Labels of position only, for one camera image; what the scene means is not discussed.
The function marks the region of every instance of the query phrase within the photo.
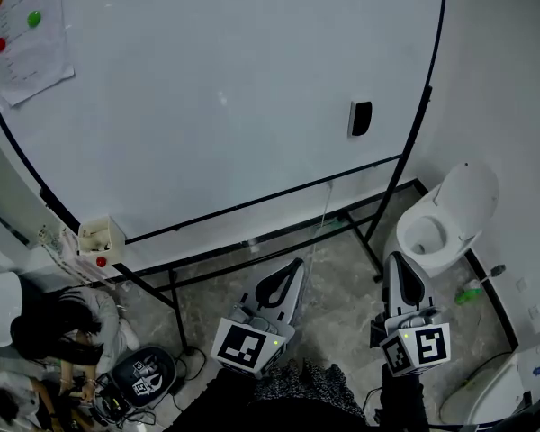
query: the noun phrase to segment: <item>red button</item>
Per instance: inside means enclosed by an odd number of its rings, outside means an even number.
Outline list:
[[[6,48],[6,40],[0,37],[0,53],[4,51],[4,48]]]

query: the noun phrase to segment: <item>person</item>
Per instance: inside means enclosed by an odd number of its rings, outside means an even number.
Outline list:
[[[429,431],[423,399],[417,375],[394,378],[385,364],[381,427],[376,429]],[[226,419],[236,428],[254,430],[323,430],[331,426],[346,432],[370,428],[340,368],[333,364],[324,369],[310,360],[304,360],[301,370],[293,360],[283,367],[275,365],[261,380],[222,368],[166,432],[199,430]]]
[[[126,347],[140,347],[128,321],[119,317],[114,299],[84,286],[44,294],[13,320],[10,332],[22,357],[60,360],[60,394],[73,388],[74,365],[81,365],[85,401],[94,397],[96,377],[110,371]]]
[[[67,399],[58,397],[53,382],[6,371],[0,373],[0,417],[10,426],[15,422],[34,432],[68,432],[72,419],[83,430],[94,425],[90,418],[73,409]]]

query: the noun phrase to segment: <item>gray tile floor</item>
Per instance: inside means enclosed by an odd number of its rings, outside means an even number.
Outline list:
[[[392,197],[391,204],[371,240],[373,251],[378,257],[382,256],[384,242],[393,224],[418,199],[419,194],[413,187]],[[377,205],[378,203],[373,203],[355,210],[352,215],[355,219],[362,219],[373,214]],[[332,221],[325,225],[320,233],[341,225],[344,225],[343,221]],[[177,271],[178,280],[311,239],[317,228],[318,226],[314,226],[298,230],[251,248],[189,265]],[[368,224],[365,224],[361,230],[365,232],[367,228]],[[308,264],[311,253],[312,247],[306,247],[289,257],[302,257]],[[252,268],[241,270],[179,290],[189,344],[201,348],[207,355],[210,353],[219,319],[227,315],[231,304],[239,299],[241,286],[251,271]],[[338,364],[346,374],[348,386],[359,404],[362,404],[371,389],[382,385],[382,351],[369,347],[370,320],[383,309],[381,286],[374,283],[375,275],[376,270],[353,231],[317,244],[311,276],[296,321],[297,333],[290,345],[288,356],[282,358],[283,363],[291,357],[299,361],[309,357],[324,365]],[[425,385],[427,414],[431,422],[439,422],[439,406],[461,385],[465,376],[489,357],[509,350],[500,321],[485,294],[463,306],[454,304],[458,287],[471,278],[473,271],[465,259],[462,259],[432,279],[439,297],[437,304],[443,308],[451,322],[453,358],[450,363],[421,376]],[[168,283],[166,273],[145,279],[155,286]],[[159,344],[175,355],[180,353],[181,344],[173,310],[131,283],[119,286],[115,297],[122,306],[123,316],[129,320],[142,343]],[[201,362],[200,356],[196,355],[189,361],[190,371],[196,370]],[[176,396],[176,404],[181,408],[190,404],[217,371],[217,365],[209,360],[200,376],[189,382]],[[379,408],[379,405],[379,395],[375,394],[367,408],[367,417],[370,420],[374,408]],[[166,396],[157,407],[157,425],[138,427],[136,430],[161,430],[169,426],[177,414],[172,398]]]

